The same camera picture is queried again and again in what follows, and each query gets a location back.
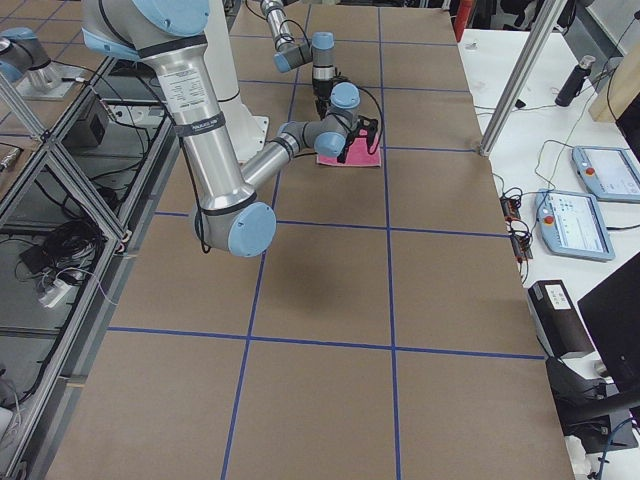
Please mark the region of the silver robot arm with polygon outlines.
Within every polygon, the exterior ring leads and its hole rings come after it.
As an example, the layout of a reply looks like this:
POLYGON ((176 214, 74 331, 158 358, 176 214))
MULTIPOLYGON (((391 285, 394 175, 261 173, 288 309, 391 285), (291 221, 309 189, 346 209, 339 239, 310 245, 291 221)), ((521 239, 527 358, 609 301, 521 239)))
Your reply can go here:
POLYGON ((314 75, 330 87, 322 97, 325 114, 318 121, 283 124, 245 164, 237 159, 205 63, 209 2, 86 1, 82 7, 89 49, 154 70, 190 168, 197 195, 194 230, 204 249, 238 257, 264 252, 273 240, 276 216, 258 201, 258 188, 304 149, 344 160, 365 127, 358 88, 348 81, 335 82, 328 71, 333 65, 332 34, 318 32, 312 42, 296 43, 285 26, 284 5, 261 4, 278 47, 274 62, 281 71, 312 63, 314 75))
POLYGON ((245 1, 248 11, 269 27, 275 49, 273 61, 279 72, 287 73, 311 65, 315 108, 323 118, 330 105, 332 89, 338 83, 334 35, 316 32, 309 37, 299 22, 287 16, 285 8, 292 4, 294 1, 245 1))

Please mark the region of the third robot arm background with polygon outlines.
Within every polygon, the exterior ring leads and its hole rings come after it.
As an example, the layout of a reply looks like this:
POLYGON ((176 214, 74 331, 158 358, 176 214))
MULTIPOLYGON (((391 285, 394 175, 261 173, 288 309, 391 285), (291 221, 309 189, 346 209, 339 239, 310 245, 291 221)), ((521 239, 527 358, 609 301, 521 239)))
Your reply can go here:
POLYGON ((74 82, 64 81, 63 70, 28 27, 1 32, 1 73, 26 100, 62 101, 74 82))

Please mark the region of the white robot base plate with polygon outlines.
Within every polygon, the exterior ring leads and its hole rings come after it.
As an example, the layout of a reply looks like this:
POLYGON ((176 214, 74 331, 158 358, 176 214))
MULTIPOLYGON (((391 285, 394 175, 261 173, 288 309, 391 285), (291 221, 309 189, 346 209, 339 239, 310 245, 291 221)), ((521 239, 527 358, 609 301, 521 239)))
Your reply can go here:
POLYGON ((267 116, 250 115, 232 137, 236 158, 240 164, 248 162, 265 146, 270 119, 267 116))

